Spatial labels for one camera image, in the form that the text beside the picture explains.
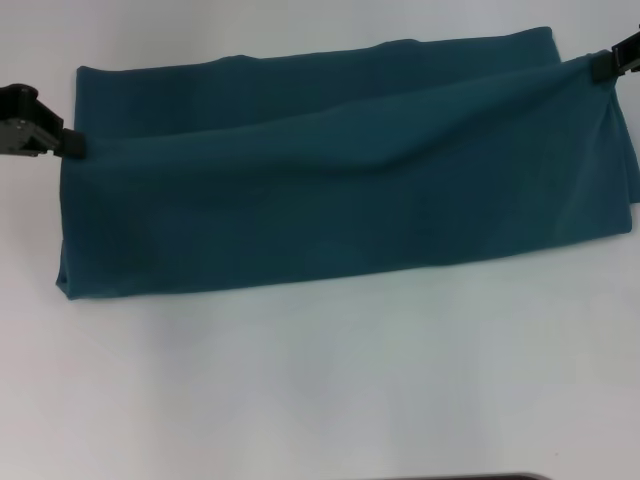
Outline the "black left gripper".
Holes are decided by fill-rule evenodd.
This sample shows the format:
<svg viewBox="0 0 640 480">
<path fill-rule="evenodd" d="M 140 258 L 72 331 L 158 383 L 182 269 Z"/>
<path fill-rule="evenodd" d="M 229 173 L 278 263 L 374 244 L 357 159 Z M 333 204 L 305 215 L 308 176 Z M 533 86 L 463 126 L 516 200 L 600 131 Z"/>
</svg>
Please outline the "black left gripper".
<svg viewBox="0 0 640 480">
<path fill-rule="evenodd" d="M 35 88 L 11 84 L 1 88 L 1 154 L 84 159 L 85 135 L 67 129 L 64 120 L 37 100 Z"/>
</svg>

